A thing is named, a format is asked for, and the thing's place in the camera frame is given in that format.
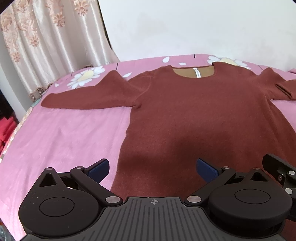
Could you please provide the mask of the dark red knit sweater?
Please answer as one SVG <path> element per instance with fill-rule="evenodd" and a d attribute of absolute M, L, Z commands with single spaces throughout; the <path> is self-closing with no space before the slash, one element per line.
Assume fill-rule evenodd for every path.
<path fill-rule="evenodd" d="M 125 80 L 109 72 L 97 85 L 49 94 L 45 108 L 131 108 L 113 193 L 187 197 L 203 185 L 196 162 L 246 172 L 273 154 L 295 164 L 295 130 L 276 100 L 295 100 L 295 81 L 223 62 L 206 77 L 171 66 Z"/>

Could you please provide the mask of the red clothes pile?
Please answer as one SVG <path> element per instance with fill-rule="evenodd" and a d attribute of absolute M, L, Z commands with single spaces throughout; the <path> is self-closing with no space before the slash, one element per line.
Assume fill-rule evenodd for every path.
<path fill-rule="evenodd" d="M 1 118 L 1 161 L 13 140 L 17 124 L 13 116 Z"/>

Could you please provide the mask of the pink floral bed sheet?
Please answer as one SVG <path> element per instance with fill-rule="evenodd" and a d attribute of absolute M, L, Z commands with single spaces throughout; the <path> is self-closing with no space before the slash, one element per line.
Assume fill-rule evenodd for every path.
<path fill-rule="evenodd" d="M 119 62 L 99 66 L 99 77 L 83 87 L 97 84 L 111 70 L 129 80 L 162 66 L 207 66 L 218 61 L 232 62 L 206 54 Z M 19 220 L 20 204 L 45 168 L 68 172 L 75 166 L 88 166 L 107 158 L 110 173 L 102 185 L 111 188 L 130 123 L 130 108 L 61 110 L 43 108 L 40 103 L 29 109 L 1 156 L 1 220 L 15 240 L 26 235 Z"/>

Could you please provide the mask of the beige floral curtain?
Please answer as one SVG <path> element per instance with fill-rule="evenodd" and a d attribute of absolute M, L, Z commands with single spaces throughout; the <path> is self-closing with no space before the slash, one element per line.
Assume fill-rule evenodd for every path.
<path fill-rule="evenodd" d="M 98 1 L 13 1 L 1 33 L 31 101 L 66 74 L 118 61 Z"/>

